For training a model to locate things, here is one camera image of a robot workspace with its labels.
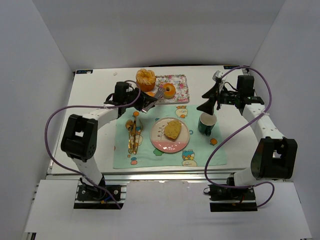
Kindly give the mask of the silver metal tongs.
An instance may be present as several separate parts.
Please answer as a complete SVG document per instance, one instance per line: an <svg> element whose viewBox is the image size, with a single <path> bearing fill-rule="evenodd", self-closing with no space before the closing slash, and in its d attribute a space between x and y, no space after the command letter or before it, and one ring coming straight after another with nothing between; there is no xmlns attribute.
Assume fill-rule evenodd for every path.
<svg viewBox="0 0 320 240"><path fill-rule="evenodd" d="M164 97L164 89L162 87L158 87L155 96L149 96L145 98L143 102L142 112L147 113L151 108L153 108L158 100Z"/></svg>

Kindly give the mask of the gold knife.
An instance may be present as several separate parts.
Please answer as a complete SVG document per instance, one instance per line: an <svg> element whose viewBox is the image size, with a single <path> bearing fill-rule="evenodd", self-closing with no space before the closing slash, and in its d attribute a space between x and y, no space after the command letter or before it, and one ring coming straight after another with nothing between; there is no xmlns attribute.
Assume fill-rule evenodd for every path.
<svg viewBox="0 0 320 240"><path fill-rule="evenodd" d="M137 150L136 150L136 132L137 132L137 117L134 117L134 121L133 121L133 129L132 129L132 133L133 133L133 153L136 154Z"/></svg>

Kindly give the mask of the dark green mug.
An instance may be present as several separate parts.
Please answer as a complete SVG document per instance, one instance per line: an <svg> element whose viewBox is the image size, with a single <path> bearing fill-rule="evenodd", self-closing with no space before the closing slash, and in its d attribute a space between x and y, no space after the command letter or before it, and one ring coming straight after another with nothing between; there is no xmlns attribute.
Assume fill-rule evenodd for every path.
<svg viewBox="0 0 320 240"><path fill-rule="evenodd" d="M217 117L215 114L210 115L208 113L203 112L199 116L198 130L200 133L209 137L216 123L217 123Z"/></svg>

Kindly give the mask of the gold spoon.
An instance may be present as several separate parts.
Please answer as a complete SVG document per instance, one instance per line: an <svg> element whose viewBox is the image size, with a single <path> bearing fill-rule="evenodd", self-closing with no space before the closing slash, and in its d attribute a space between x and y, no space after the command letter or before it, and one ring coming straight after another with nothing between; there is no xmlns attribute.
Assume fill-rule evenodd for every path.
<svg viewBox="0 0 320 240"><path fill-rule="evenodd" d="M131 143L131 131L133 127L133 121L131 119L127 120L125 123L125 127L128 130L128 153L132 154L133 153L133 147Z"/></svg>

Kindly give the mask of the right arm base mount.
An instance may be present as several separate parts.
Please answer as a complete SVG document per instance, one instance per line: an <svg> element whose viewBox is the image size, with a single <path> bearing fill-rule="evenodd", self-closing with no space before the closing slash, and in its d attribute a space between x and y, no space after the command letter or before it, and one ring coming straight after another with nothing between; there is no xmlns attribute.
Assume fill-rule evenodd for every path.
<svg viewBox="0 0 320 240"><path fill-rule="evenodd" d="M253 189L208 186L209 206L212 213L256 212L258 210Z"/></svg>

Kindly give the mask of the orange bundt cake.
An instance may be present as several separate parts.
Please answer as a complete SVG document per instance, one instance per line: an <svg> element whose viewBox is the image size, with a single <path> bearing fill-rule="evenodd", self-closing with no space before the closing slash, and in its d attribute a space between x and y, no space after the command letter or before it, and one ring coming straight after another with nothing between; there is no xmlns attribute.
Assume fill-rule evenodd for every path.
<svg viewBox="0 0 320 240"><path fill-rule="evenodd" d="M139 85L141 91L150 92L154 89L156 84L156 76L152 70L141 68L136 73L136 83Z"/></svg>

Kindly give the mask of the green cartoon placemat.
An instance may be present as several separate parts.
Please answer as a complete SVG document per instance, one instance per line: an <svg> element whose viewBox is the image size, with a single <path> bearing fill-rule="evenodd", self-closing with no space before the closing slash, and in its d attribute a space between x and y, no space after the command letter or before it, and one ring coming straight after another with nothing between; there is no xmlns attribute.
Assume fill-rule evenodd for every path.
<svg viewBox="0 0 320 240"><path fill-rule="evenodd" d="M220 127L215 124L210 136L199 132L198 123L201 113L195 105L161 105L152 108L148 113L127 110L116 121L115 150L113 167L115 169L147 168L147 167L203 167L213 150L222 142ZM139 120L143 124L141 145L137 154L129 154L129 133L126 122L136 120L136 130ZM150 140L150 130L156 121L162 118L176 118L185 123L189 129L188 145L176 153L165 153L153 146Z"/></svg>

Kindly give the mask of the brown bread slice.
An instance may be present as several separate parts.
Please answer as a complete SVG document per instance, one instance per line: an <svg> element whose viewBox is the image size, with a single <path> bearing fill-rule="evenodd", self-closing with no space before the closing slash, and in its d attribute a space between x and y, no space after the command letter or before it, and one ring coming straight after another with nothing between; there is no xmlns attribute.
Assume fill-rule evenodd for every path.
<svg viewBox="0 0 320 240"><path fill-rule="evenodd" d="M169 121L164 128L164 135L171 140L175 140L180 135L181 128L182 124L179 120Z"/></svg>

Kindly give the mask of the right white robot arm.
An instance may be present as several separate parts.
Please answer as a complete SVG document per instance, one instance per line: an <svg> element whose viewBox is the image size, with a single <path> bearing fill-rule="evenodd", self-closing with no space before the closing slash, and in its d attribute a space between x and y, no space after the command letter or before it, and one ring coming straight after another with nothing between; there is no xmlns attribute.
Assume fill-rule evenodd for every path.
<svg viewBox="0 0 320 240"><path fill-rule="evenodd" d="M221 71L213 75L215 84L202 95L206 102L197 110L203 112L207 120L212 120L222 104L236 107L258 141L250 166L233 173L226 185L233 189L244 189L259 186L264 180L291 178L298 144L276 128L267 113L269 106L265 106L261 97L254 95L254 77L238 76L236 89L232 91L225 87L223 76Z"/></svg>

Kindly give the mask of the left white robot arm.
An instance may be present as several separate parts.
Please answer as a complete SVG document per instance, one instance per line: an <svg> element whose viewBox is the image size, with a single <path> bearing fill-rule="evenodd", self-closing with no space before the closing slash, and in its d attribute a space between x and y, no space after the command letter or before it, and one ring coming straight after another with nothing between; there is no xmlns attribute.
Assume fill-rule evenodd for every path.
<svg viewBox="0 0 320 240"><path fill-rule="evenodd" d="M118 81L103 108L85 115L72 114L68 117L60 147L83 174L80 181L86 190L98 193L105 187L104 176L94 158L98 130L120 118L127 108L147 113L160 98L159 93L150 96L138 87L133 88L128 80Z"/></svg>

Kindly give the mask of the small round bun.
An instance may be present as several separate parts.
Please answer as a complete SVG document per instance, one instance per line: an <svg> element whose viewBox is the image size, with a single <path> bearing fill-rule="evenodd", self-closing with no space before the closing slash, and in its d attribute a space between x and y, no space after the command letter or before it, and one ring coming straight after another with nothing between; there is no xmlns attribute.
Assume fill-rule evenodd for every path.
<svg viewBox="0 0 320 240"><path fill-rule="evenodd" d="M154 96L155 96L155 93L152 92L152 91L148 91L148 92L146 92L146 94L149 95L149 96L151 96L151 97L154 97Z"/></svg>

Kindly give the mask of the pink white ceramic plate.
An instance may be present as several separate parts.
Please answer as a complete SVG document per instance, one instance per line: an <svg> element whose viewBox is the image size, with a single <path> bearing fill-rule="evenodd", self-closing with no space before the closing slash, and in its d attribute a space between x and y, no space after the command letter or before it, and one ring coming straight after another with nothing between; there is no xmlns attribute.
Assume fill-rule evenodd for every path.
<svg viewBox="0 0 320 240"><path fill-rule="evenodd" d="M181 130L176 139L171 139L165 135L165 127L171 121L178 121L181 124ZM151 128L149 136L156 149L169 154L182 151L190 140L190 132L187 125L174 117L164 117L157 120Z"/></svg>

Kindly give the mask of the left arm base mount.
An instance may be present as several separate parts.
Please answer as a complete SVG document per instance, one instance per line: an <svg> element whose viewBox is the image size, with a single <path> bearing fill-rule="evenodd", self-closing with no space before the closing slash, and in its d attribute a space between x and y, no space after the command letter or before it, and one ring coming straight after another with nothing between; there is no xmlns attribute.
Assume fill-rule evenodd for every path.
<svg viewBox="0 0 320 240"><path fill-rule="evenodd" d="M104 191L92 191L83 184L79 184L76 190L74 209L81 210L120 210L126 199L127 187L125 185L107 185Z"/></svg>

